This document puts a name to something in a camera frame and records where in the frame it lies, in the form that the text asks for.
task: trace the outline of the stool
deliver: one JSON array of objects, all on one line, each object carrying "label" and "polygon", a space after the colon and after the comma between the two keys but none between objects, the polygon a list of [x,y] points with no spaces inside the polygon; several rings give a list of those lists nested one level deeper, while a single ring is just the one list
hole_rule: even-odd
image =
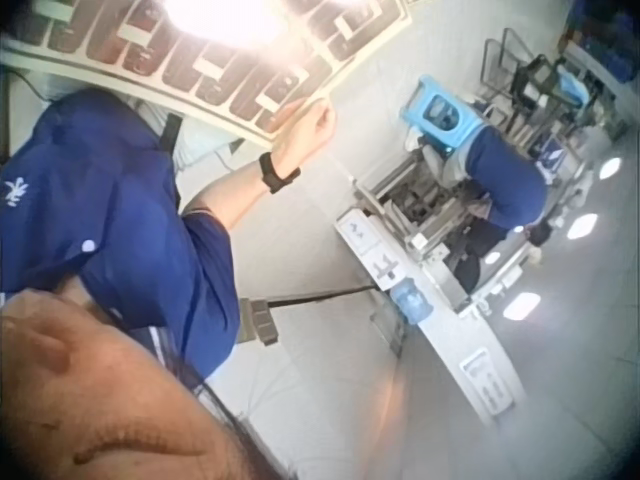
[{"label": "stool", "polygon": [[428,75],[420,78],[418,90],[401,115],[412,127],[454,150],[483,124],[473,108]]}]

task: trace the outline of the hand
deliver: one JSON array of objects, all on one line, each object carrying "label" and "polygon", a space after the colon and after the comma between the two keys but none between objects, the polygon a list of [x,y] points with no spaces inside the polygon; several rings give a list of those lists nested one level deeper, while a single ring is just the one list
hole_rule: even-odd
[{"label": "hand", "polygon": [[298,112],[304,102],[305,99],[301,99],[287,105],[271,124],[271,131],[277,131],[286,124],[271,153],[273,166],[280,178],[291,175],[329,143],[335,133],[336,112],[331,102],[328,99],[317,100]]},{"label": "hand", "polygon": [[486,220],[489,218],[489,212],[491,211],[491,202],[486,200],[474,200],[467,205],[467,211],[477,218]]}]

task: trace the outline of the black watch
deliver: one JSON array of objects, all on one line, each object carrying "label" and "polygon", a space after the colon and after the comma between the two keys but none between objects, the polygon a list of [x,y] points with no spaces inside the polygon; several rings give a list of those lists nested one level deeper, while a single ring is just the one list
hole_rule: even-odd
[{"label": "black watch", "polygon": [[290,185],[300,176],[300,169],[296,168],[287,178],[280,178],[273,168],[271,152],[260,155],[260,168],[262,169],[262,181],[269,187],[272,194],[280,191],[283,187]]}]

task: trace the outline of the blue polo shirt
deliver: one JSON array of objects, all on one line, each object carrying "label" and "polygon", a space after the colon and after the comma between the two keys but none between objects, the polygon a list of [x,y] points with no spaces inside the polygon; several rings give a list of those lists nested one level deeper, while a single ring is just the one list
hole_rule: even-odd
[{"label": "blue polo shirt", "polygon": [[115,96],[52,104],[0,171],[0,291],[53,291],[73,275],[125,332],[204,379],[239,328],[229,235],[180,216],[169,155]]},{"label": "blue polo shirt", "polygon": [[547,200],[544,177],[495,128],[484,128],[471,145],[467,173],[491,197],[487,220],[493,225],[510,230],[542,215]]}]

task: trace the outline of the ceiling light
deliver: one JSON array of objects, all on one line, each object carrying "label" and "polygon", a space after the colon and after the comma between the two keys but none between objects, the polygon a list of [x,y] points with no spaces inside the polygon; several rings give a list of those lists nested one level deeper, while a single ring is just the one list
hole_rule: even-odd
[{"label": "ceiling light", "polygon": [[264,0],[165,0],[175,26],[233,48],[254,49],[286,32],[285,20]]},{"label": "ceiling light", "polygon": [[491,252],[489,255],[487,255],[487,258],[484,259],[484,263],[486,263],[487,265],[493,265],[498,261],[499,258],[500,252]]},{"label": "ceiling light", "polygon": [[620,165],[622,165],[622,159],[618,157],[605,162],[605,164],[602,165],[602,168],[600,168],[600,180],[606,180],[609,177],[613,177],[618,173],[618,170],[620,170]]},{"label": "ceiling light", "polygon": [[522,321],[533,312],[540,303],[540,295],[535,293],[521,293],[504,309],[504,317],[516,322]]},{"label": "ceiling light", "polygon": [[569,240],[576,240],[578,238],[586,237],[593,231],[593,227],[596,226],[598,215],[595,213],[589,213],[576,219],[567,233]]}]

